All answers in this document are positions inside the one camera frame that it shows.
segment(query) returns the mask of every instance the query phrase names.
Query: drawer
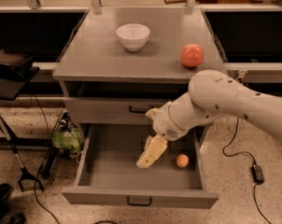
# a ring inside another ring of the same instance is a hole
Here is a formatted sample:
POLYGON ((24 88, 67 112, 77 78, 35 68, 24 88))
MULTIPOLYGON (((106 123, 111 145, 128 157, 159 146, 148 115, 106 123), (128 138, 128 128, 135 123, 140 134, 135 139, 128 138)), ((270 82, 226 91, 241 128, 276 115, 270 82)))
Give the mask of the drawer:
POLYGON ((152 207, 211 208, 219 196, 206 191, 196 132, 169 143, 148 169, 136 166, 148 125, 96 124, 86 138, 74 187, 64 188, 70 203, 152 207), (190 163, 176 167, 185 153, 190 163))
POLYGON ((169 100, 65 98, 72 120, 77 123, 148 124, 145 112, 169 100))

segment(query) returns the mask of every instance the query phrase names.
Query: terrazzo floor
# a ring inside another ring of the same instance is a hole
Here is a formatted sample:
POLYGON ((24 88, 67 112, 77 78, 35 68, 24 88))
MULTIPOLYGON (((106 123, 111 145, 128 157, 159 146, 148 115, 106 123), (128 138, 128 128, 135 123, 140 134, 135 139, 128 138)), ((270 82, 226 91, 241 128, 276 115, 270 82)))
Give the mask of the terrazzo floor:
MULTIPOLYGON (((40 104, 51 130, 63 106, 53 102, 40 104)), ((18 136, 47 136, 47 126, 35 100, 30 105, 23 100, 15 101, 10 106, 0 105, 0 114, 18 136)), ((74 160, 62 158, 56 159, 50 178, 41 179, 45 191, 36 190, 38 199, 61 224, 92 224, 100 220, 112 220, 118 224, 267 223, 254 204, 251 159, 246 155, 226 158, 222 154, 222 148, 233 137, 235 124, 236 118, 230 116, 216 120, 209 128, 201 148, 207 191, 219 195, 219 200, 209 210, 70 204, 61 190, 73 185, 78 164, 74 160)), ((20 147, 21 158, 29 172, 37 172, 46 150, 45 147, 20 147)), ((227 152, 240 150, 251 152, 262 166, 265 182, 256 187, 261 211, 272 223, 282 224, 282 144, 240 120, 238 135, 227 152)), ((56 223, 38 205, 32 181, 23 182, 25 192, 20 191, 17 184, 20 176, 18 162, 11 150, 0 148, 0 183, 7 182, 13 187, 7 217, 23 212, 26 223, 56 223)))

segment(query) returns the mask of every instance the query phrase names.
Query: power cord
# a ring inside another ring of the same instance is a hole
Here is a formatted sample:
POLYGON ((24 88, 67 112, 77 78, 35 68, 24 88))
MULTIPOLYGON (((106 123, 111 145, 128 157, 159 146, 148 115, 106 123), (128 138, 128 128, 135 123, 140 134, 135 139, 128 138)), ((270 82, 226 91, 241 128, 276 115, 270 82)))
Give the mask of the power cord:
POLYGON ((18 101, 18 103, 19 103, 19 105, 22 107, 22 108, 26 108, 26 109, 30 109, 30 108, 32 108, 32 95, 30 96, 30 104, 29 104, 29 107, 25 107, 22 103, 21 103, 21 101, 20 101, 20 98, 18 97, 17 98, 17 101, 18 101))
MULTIPOLYGON (((44 112, 44 110, 42 109, 42 107, 41 107, 41 105, 40 105, 40 103, 39 103, 39 101, 38 101, 36 95, 35 95, 35 99, 36 99, 37 104, 38 104, 38 106, 39 106, 39 108, 40 108, 40 110, 41 110, 41 113, 42 113, 42 115, 43 115, 43 117, 44 117, 44 119, 45 119, 45 122, 46 122, 46 125, 47 125, 47 140, 49 141, 50 137, 49 137, 49 125, 48 125, 48 121, 47 121, 45 112, 44 112)), ((43 163, 44 163, 44 160, 46 159, 46 157, 47 157, 47 154, 44 156, 44 158, 43 158, 43 160, 42 160, 42 162, 41 162, 41 164, 40 164, 40 166, 39 166, 39 168, 38 168, 36 178, 38 178, 40 172, 42 171, 43 163)), ((49 209, 47 209, 47 208, 38 200, 38 197, 37 197, 37 194, 36 194, 36 183, 37 183, 37 182, 35 182, 34 191, 35 191, 35 198, 36 198, 37 203, 40 205, 40 207, 42 207, 44 210, 46 210, 46 211, 55 219, 55 221, 56 221, 57 224, 59 224, 59 221, 58 221, 57 217, 54 216, 54 215, 51 213, 51 211, 50 211, 49 209)), ((114 222, 114 221, 111 221, 111 220, 102 220, 102 221, 97 221, 97 222, 95 222, 94 224, 117 224, 117 223, 114 222)))
POLYGON ((227 146, 225 146, 223 149, 222 149, 222 152, 223 154, 226 156, 226 157, 233 157, 233 156, 236 156, 236 155, 239 155, 239 154, 245 154, 245 155, 248 155, 250 156, 250 158, 252 158, 253 160, 253 166, 252 166, 252 172, 253 172, 253 177, 254 177, 254 181, 256 182, 254 187, 253 187, 253 199, 254 199, 254 203, 259 211, 259 213, 261 214, 261 216, 269 223, 271 224, 271 222, 265 217, 265 215, 262 213, 262 211, 260 210, 259 208, 259 205, 257 203, 257 200, 256 200, 256 186, 258 185, 261 185, 264 181, 264 178, 263 178, 263 174, 262 174, 262 170, 261 170, 261 167, 257 164, 254 156, 250 153, 250 152, 247 152, 247 151, 240 151, 240 152, 236 152, 236 153, 233 153, 233 154, 227 154, 225 149, 230 146, 237 133, 238 133, 238 126, 239 126, 239 118, 237 118, 237 121, 236 121, 236 125, 235 125, 235 131, 234 131, 234 135, 233 135, 233 138, 232 140, 229 142, 229 144, 227 146))
MULTIPOLYGON (((48 140, 48 142, 49 142, 49 125, 48 125, 48 121, 47 121, 45 112, 44 112, 44 110, 42 109, 42 107, 41 107, 41 105, 40 105, 40 103, 39 103, 39 101, 38 101, 36 95, 35 95, 35 99, 36 99, 36 101, 37 101, 37 104, 38 104, 38 106, 39 106, 39 108, 40 108, 40 110, 41 110, 41 113, 42 113, 42 115, 43 115, 43 117, 44 117, 44 119, 45 119, 46 125, 47 125, 47 140, 48 140)), ((48 150, 48 152, 46 153, 46 155, 44 156, 44 158, 43 158, 43 160, 42 160, 42 162, 41 162, 41 164, 40 164, 40 166, 39 166, 39 168, 38 168, 37 175, 36 175, 36 179, 38 179, 38 176, 39 176, 40 172, 42 171, 43 163, 44 163, 44 160, 46 159, 48 153, 49 153, 49 150, 48 150)), ((54 216, 54 215, 51 213, 51 211, 50 211, 49 209, 47 209, 43 204, 41 204, 40 201, 38 200, 38 197, 37 197, 37 194, 36 194, 36 183, 37 183, 37 182, 35 182, 34 191, 35 191, 35 198, 36 198, 37 203, 40 205, 41 208, 43 208, 44 210, 46 210, 46 211, 55 219, 55 221, 56 221, 57 224, 59 224, 59 221, 58 221, 57 217, 54 216)))

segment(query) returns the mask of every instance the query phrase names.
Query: yellow object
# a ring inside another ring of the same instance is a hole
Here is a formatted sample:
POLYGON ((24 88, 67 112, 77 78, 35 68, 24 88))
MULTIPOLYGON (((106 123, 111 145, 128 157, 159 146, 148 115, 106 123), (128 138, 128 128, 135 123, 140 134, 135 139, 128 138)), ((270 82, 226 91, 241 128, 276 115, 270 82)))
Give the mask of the yellow object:
POLYGON ((148 136, 144 147, 144 152, 141 154, 136 165, 139 168, 149 168, 167 149, 167 140, 158 134, 154 137, 148 136))
POLYGON ((189 158, 188 158, 187 155, 185 155, 185 154, 179 154, 179 155, 177 156, 177 158, 176 158, 176 164, 177 164, 178 167, 180 167, 180 168, 185 168, 185 167, 187 167, 188 163, 189 163, 189 158))

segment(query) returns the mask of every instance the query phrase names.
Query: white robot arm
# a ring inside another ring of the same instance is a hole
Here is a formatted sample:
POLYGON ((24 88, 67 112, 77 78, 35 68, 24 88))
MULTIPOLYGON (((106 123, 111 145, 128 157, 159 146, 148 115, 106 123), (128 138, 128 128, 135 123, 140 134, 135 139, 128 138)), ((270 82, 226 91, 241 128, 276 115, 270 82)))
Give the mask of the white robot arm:
POLYGON ((195 126, 213 122, 223 114, 236 116, 282 141, 282 98, 248 89, 218 71, 197 73, 187 93, 160 109, 150 109, 157 135, 148 138, 137 166, 148 168, 167 148, 195 126))

